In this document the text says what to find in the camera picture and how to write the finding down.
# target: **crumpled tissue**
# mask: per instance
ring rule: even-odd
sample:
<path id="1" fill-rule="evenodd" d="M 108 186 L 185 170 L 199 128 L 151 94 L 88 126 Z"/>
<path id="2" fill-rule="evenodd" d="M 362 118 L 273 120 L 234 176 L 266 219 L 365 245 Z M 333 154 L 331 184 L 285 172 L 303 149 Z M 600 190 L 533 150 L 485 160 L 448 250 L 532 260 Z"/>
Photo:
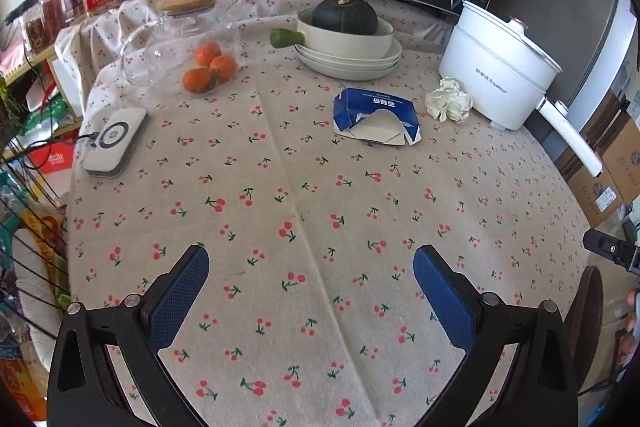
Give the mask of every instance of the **crumpled tissue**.
<path id="1" fill-rule="evenodd" d="M 424 99 L 427 112 L 436 120 L 444 122 L 449 118 L 464 123 L 469 118 L 469 111 L 474 105 L 470 94 L 460 90 L 460 83 L 447 76 L 440 81 L 440 87 L 429 93 Z"/>

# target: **pan with green handle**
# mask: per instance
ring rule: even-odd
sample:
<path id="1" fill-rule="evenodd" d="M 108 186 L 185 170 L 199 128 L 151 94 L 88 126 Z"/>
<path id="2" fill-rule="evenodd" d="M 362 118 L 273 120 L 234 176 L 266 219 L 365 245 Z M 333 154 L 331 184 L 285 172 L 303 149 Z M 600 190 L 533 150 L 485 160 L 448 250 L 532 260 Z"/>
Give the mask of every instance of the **pan with green handle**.
<path id="1" fill-rule="evenodd" d="M 393 26 L 378 17 L 378 30 L 373 35 L 354 35 L 323 30 L 312 25 L 314 9 L 304 10 L 298 15 L 298 31 L 286 28 L 271 30 L 271 45 L 274 48 L 304 46 L 318 53 L 334 57 L 371 60 L 385 57 L 394 37 Z"/>

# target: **stack of plates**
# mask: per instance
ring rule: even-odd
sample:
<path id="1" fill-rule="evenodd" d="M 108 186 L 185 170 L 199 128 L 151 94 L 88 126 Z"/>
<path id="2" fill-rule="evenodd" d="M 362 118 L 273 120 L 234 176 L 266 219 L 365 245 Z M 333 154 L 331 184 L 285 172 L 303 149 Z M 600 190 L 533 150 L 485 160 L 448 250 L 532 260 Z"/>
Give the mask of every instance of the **stack of plates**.
<path id="1" fill-rule="evenodd" d="M 394 39 L 388 54 L 376 60 L 332 57 L 304 46 L 296 46 L 296 52 L 305 66 L 318 73 L 340 80 L 364 81 L 381 78 L 395 70 L 400 60 L 402 46 Z"/>

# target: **wooden lid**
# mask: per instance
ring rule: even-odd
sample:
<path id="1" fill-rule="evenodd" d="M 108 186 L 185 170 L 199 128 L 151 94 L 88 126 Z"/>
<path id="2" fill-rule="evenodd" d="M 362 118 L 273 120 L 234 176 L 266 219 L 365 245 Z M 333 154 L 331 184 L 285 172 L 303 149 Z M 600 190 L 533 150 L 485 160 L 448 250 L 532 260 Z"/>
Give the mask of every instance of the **wooden lid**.
<path id="1" fill-rule="evenodd" d="M 156 9 L 169 15 L 191 12 L 212 6 L 217 0 L 161 0 Z"/>

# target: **white bowl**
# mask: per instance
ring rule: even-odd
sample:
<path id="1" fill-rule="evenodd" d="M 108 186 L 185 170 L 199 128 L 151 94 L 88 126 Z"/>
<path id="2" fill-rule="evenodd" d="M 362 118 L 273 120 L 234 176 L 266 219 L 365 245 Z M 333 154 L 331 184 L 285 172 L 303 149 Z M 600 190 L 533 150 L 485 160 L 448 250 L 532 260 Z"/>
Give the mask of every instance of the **white bowl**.
<path id="1" fill-rule="evenodd" d="M 305 36 L 305 44 L 327 55 L 348 55 L 350 58 L 385 57 L 394 39 L 394 27 L 378 17 L 378 31 L 374 35 L 354 35 L 323 30 L 312 25 L 314 9 L 298 14 L 298 31 Z"/>
<path id="2" fill-rule="evenodd" d="M 402 46 L 400 42 L 393 39 L 391 43 L 391 48 L 389 48 L 388 53 L 383 58 L 344 58 L 344 57 L 334 57 L 333 55 L 326 55 L 324 53 L 316 52 L 312 49 L 309 49 L 305 46 L 296 45 L 297 51 L 305 55 L 305 57 L 309 57 L 317 62 L 323 62 L 329 66 L 342 67 L 342 66 L 380 66 L 382 69 L 384 66 L 389 66 L 398 61 L 400 55 L 402 54 Z"/>
<path id="3" fill-rule="evenodd" d="M 332 78 L 337 78 L 339 80 L 352 80 L 354 82 L 365 82 L 367 80 L 375 80 L 377 78 L 382 78 L 386 74 L 391 73 L 398 66 L 396 62 L 390 68 L 385 68 L 382 70 L 374 70 L 374 71 L 357 71 L 357 70 L 345 70 L 343 68 L 337 68 L 333 66 L 327 66 L 325 64 L 320 64 L 319 62 L 315 62 L 311 58 L 305 57 L 298 53 L 298 58 L 300 62 L 302 62 L 305 66 L 308 66 L 314 71 L 318 73 L 325 74 L 326 76 L 330 76 Z"/>

